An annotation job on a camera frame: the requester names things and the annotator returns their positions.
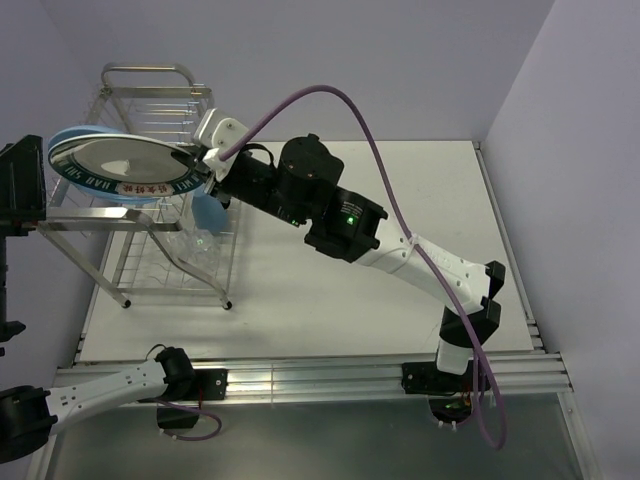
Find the blue plastic cup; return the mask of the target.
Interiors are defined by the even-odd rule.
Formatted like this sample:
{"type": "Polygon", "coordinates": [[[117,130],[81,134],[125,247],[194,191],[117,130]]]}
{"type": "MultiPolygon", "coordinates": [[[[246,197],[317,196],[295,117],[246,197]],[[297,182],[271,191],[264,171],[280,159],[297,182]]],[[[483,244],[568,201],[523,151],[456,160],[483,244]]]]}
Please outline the blue plastic cup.
{"type": "Polygon", "coordinates": [[[208,194],[195,195],[192,199],[191,211],[195,226],[199,230],[218,234],[227,226],[226,210],[216,198],[208,194]]]}

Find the blue plastic plate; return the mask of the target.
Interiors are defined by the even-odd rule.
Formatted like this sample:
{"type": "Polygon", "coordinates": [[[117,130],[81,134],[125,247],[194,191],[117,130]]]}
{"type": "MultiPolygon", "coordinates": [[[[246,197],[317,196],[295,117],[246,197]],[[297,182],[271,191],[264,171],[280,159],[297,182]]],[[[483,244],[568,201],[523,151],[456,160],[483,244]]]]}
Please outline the blue plastic plate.
{"type": "MultiPolygon", "coordinates": [[[[59,131],[54,134],[48,142],[47,150],[51,151],[54,147],[56,147],[59,143],[66,141],[71,138],[75,138],[83,135],[90,134],[121,134],[121,131],[100,125],[78,125],[66,128],[64,130],[59,131]]],[[[140,197],[131,197],[119,194],[112,194],[107,192],[101,192],[98,190],[86,188],[82,185],[77,184],[76,188],[84,194],[89,196],[109,201],[117,204],[127,204],[127,205],[146,205],[155,203],[158,201],[158,198],[140,198],[140,197]]]]}

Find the white plate with dark rim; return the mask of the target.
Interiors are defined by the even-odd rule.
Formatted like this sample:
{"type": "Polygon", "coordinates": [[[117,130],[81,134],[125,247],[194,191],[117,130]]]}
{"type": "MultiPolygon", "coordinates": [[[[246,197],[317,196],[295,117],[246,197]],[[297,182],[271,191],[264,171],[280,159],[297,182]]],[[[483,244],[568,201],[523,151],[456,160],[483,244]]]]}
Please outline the white plate with dark rim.
{"type": "Polygon", "coordinates": [[[184,148],[131,134],[90,134],[48,152],[51,167],[86,188],[140,198],[181,195],[203,185],[201,173],[171,157],[184,148]]]}

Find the clear glass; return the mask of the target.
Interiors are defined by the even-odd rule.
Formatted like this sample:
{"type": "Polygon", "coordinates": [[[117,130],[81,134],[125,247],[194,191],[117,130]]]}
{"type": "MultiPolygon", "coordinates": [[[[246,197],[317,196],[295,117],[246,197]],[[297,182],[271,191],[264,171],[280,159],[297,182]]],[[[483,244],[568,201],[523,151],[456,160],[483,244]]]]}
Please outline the clear glass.
{"type": "Polygon", "coordinates": [[[171,238],[172,248],[183,261],[196,264],[206,259],[206,238],[200,230],[181,230],[171,238]]]}
{"type": "Polygon", "coordinates": [[[214,276],[219,268],[221,245],[217,236],[205,231],[196,239],[196,259],[201,267],[214,276]]]}

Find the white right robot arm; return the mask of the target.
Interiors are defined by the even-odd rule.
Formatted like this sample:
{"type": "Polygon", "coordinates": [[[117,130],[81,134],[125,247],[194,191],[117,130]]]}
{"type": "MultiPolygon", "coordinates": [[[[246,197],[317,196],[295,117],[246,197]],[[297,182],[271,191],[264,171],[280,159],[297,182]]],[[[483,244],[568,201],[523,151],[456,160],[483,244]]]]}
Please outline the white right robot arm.
{"type": "Polygon", "coordinates": [[[341,159],[314,134],[287,141],[278,157],[262,162],[247,143],[234,158],[219,159],[219,148],[189,148],[196,170],[211,187],[209,196],[238,199],[295,227],[308,225],[304,237],[317,252],[347,263],[383,271],[440,300],[435,383],[452,390],[468,374],[468,364],[497,330],[501,307],[495,297],[505,282],[498,261],[467,261],[405,232],[397,218],[367,197],[340,187],[341,159]]]}

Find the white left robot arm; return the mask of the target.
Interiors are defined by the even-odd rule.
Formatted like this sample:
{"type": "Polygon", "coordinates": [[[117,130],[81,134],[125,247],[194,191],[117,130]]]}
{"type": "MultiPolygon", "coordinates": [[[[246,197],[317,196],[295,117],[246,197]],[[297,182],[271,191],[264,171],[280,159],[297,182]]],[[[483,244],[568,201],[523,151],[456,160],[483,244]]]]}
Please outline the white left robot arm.
{"type": "MultiPolygon", "coordinates": [[[[6,239],[22,237],[46,219],[43,140],[26,135],[1,150],[1,341],[26,326],[7,319],[6,239]]],[[[86,418],[131,402],[171,402],[191,394],[195,370],[182,348],[167,347],[142,364],[79,385],[1,392],[1,462],[43,447],[53,435],[86,418]]]]}

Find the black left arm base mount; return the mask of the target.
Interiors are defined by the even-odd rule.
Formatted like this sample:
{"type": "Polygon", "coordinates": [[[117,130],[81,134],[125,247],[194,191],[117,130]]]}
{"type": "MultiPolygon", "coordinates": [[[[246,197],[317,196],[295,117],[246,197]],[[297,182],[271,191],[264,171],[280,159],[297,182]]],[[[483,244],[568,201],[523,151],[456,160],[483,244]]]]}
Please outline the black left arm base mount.
{"type": "MultiPolygon", "coordinates": [[[[203,410],[209,401],[221,401],[226,397],[228,385],[228,370],[224,368],[197,369],[195,378],[189,384],[185,393],[168,403],[180,405],[190,409],[203,410]]],[[[199,420],[205,416],[200,413],[187,412],[176,407],[159,404],[156,409],[157,426],[166,433],[186,435],[199,420]]]]}

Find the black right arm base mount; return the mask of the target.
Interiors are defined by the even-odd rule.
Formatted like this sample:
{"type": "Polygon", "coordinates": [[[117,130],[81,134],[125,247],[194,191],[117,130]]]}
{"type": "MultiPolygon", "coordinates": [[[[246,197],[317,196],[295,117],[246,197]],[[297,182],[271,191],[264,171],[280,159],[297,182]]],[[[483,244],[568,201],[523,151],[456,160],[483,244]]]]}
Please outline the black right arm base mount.
{"type": "Polygon", "coordinates": [[[405,362],[401,372],[401,387],[407,395],[451,397],[473,392],[472,361],[462,375],[442,372],[434,362],[405,362]]]}

